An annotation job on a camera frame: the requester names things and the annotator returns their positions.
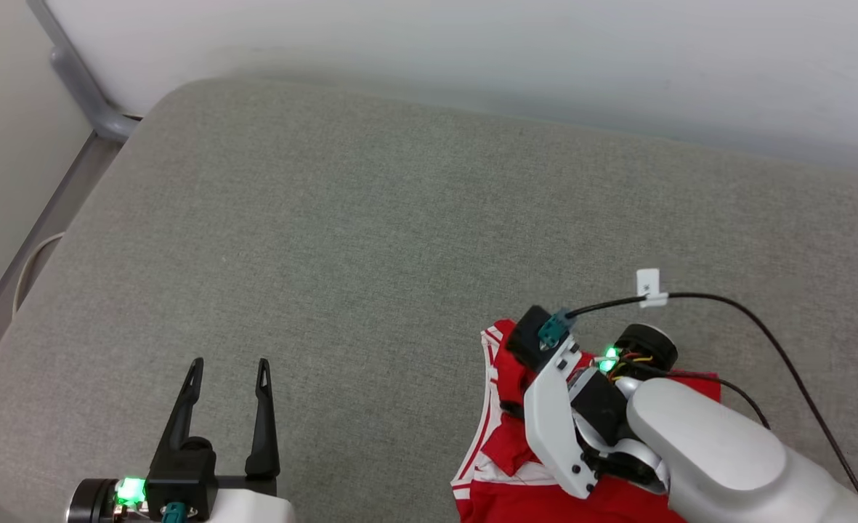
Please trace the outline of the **grey metal frame tube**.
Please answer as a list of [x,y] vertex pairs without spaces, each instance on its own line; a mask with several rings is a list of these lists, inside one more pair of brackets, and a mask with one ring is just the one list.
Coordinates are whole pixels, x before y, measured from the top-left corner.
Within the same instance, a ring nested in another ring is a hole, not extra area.
[[0,300],[87,142],[125,142],[137,125],[107,102],[48,2],[0,0]]

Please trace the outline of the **red and white garment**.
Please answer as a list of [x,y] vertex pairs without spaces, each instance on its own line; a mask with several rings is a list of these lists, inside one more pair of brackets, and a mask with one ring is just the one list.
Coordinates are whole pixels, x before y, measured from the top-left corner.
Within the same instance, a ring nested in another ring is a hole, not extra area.
[[503,407],[521,399],[533,376],[507,351],[515,325],[501,319],[481,335],[484,410],[451,482],[461,523],[686,523],[665,497],[622,479],[599,480],[585,499],[557,484],[528,446],[524,423]]

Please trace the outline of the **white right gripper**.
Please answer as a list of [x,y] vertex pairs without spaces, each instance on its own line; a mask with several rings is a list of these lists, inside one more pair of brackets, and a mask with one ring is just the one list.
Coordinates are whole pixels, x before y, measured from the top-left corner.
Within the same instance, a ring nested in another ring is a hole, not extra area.
[[610,375],[625,360],[647,362],[647,355],[612,346],[588,362],[584,357],[567,337],[526,389],[528,446],[574,498],[587,499],[605,477],[654,495],[668,494],[667,466],[628,423],[628,401],[642,380]]

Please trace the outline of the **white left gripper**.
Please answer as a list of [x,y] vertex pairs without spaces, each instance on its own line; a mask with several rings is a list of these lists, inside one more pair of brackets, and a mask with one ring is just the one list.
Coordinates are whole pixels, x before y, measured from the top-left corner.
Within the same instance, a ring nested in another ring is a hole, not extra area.
[[[215,466],[216,454],[206,438],[190,436],[193,407],[201,393],[205,360],[190,364],[182,388],[155,450],[152,467],[169,459],[197,459]],[[273,404],[270,364],[260,358],[255,386],[256,419],[251,453],[243,476],[219,476],[215,506],[207,523],[298,523],[289,500],[278,497],[280,453]]]

